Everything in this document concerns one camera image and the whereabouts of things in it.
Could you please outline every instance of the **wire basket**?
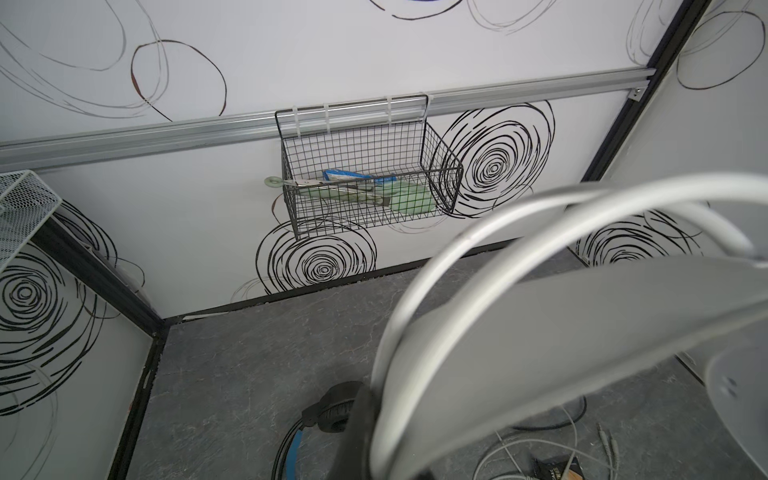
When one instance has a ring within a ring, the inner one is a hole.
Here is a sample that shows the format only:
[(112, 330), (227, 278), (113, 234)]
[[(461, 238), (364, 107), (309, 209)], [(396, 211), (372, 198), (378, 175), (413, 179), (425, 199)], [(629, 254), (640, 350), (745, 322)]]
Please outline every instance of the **wire basket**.
[[(426, 122), (426, 106), (419, 95), (275, 113), (297, 239), (453, 211), (462, 164)], [(370, 125), (344, 127), (351, 121)]]
[(0, 174), (0, 272), (61, 204), (31, 170)]

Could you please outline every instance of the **black cable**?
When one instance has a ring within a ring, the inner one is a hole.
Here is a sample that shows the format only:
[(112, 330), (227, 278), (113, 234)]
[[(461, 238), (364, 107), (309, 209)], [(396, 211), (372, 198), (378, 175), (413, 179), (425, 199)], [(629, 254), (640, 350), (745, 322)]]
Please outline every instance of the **black cable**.
[[(584, 407), (581, 409), (581, 412), (579, 412), (579, 414), (576, 415), (576, 418), (573, 419), (573, 423), (576, 423), (579, 420), (581, 420), (581, 417), (583, 417), (584, 414), (587, 413), (587, 397), (585, 396), (581, 397), (581, 402), (584, 404)], [(568, 420), (566, 422), (555, 423), (554, 425), (546, 425), (543, 427), (527, 427), (523, 425), (513, 425), (512, 428), (520, 432), (544, 432), (546, 430), (562, 429), (563, 427), (567, 427), (570, 424), (571, 424), (571, 420)]]
[(283, 470), (285, 469), (286, 457), (288, 456), (288, 450), (290, 444), (293, 442), (293, 437), (303, 427), (302, 420), (299, 419), (290, 428), (283, 441), (280, 443), (280, 447), (277, 449), (277, 455), (275, 455), (275, 461), (272, 463), (272, 480), (280, 480), (283, 477)]

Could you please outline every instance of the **gray floor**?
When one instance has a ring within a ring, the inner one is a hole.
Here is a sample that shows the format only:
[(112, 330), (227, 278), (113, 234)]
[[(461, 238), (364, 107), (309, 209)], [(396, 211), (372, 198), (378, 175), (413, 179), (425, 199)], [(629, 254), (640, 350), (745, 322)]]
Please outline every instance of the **gray floor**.
[[(444, 303), (480, 266), (460, 260), (422, 305)], [(580, 263), (562, 252), (531, 277)], [(397, 273), (248, 310), (175, 326), (165, 348), (134, 452), (130, 479), (269, 478), (285, 431), (330, 386), (367, 379), (389, 312), (416, 271)], [(763, 478), (717, 419), (703, 387), (674, 359), (588, 397), (579, 449), (604, 460), (596, 422), (619, 442), (622, 478)], [(578, 402), (568, 406), (578, 410)], [(550, 421), (556, 412), (543, 414)], [(510, 430), (500, 432), (510, 435)], [(528, 438), (571, 445), (573, 432)], [(309, 429), (299, 454), (302, 480), (324, 478), (338, 435)], [(436, 462), (437, 478), (472, 478), (489, 438)], [(521, 464), (563, 455), (555, 447), (511, 450)], [(607, 469), (580, 458), (588, 480)], [(479, 478), (511, 471), (494, 457)]]

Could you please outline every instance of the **white curved tube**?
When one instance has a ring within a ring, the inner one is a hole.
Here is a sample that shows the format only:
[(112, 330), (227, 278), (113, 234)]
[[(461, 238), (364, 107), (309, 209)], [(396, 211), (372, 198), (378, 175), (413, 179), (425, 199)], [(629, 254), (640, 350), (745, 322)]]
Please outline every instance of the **white curved tube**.
[(454, 296), (451, 308), (445, 309), (446, 317), (424, 345), (401, 387), (383, 399), (371, 444), (373, 478), (386, 477), (408, 422), (445, 358), (510, 286), (542, 261), (597, 228), (636, 212), (704, 198), (768, 205), (768, 177), (698, 174), (630, 187), (575, 207), (538, 233), (519, 240), (514, 249), (505, 248)]
[[(565, 205), (580, 204), (606, 194), (605, 184), (588, 182), (569, 187), (555, 188), (518, 200), (508, 207), (497, 210), (462, 231), (448, 246), (435, 255), (419, 271), (402, 295), (384, 329), (371, 373), (371, 390), (381, 399), (389, 364), (395, 355), (413, 314), (430, 289), (462, 255), (503, 227), (530, 215)], [(723, 251), (732, 257), (752, 258), (755, 249), (744, 233), (714, 210), (699, 204), (678, 204), (664, 208), (684, 218), (709, 234)]]
[(402, 334), (405, 332), (416, 309), (419, 308), (424, 297), (430, 289), (440, 280), (456, 260), (467, 253), (478, 243), (492, 235), (503, 227), (517, 220), (555, 207), (564, 207), (569, 204), (580, 204), (586, 200), (605, 194), (609, 189), (599, 186), (594, 182), (571, 185), (569, 187), (547, 190), (540, 194), (531, 195), (515, 201), (508, 207), (496, 210), (492, 214), (474, 222), (469, 228), (462, 231), (437, 255), (432, 257), (421, 268), (419, 274), (413, 279), (406, 292), (400, 297), (400, 301), (389, 316), (389, 321), (384, 329), (379, 348), (376, 350), (376, 358), (373, 360), (371, 373), (371, 390), (377, 399), (381, 399), (384, 389), (384, 380), (389, 371), (389, 364), (395, 355)]

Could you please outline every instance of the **silver metal bar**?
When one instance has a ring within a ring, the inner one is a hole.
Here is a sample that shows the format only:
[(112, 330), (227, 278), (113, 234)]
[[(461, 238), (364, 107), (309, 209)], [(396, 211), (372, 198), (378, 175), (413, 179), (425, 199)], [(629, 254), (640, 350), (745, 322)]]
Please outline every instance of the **silver metal bar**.
[[(607, 91), (644, 88), (653, 68), (628, 68), (592, 74), (516, 81), (482, 87), (425, 92), (429, 96), (429, 115), (443, 115), (474, 108), (505, 107), (528, 101), (554, 100)], [(344, 111), (331, 109), (331, 128), (386, 123), (386, 101), (380, 108)], [(423, 112), (413, 101), (392, 101), (392, 121), (402, 121)], [(307, 131), (327, 127), (325, 112), (315, 113)], [(60, 137), (0, 143), (0, 172), (62, 167), (72, 164), (116, 160), (159, 154), (188, 148), (211, 147), (278, 136), (273, 111), (228, 115), (192, 121), (175, 121), (141, 127), (120, 128)]]

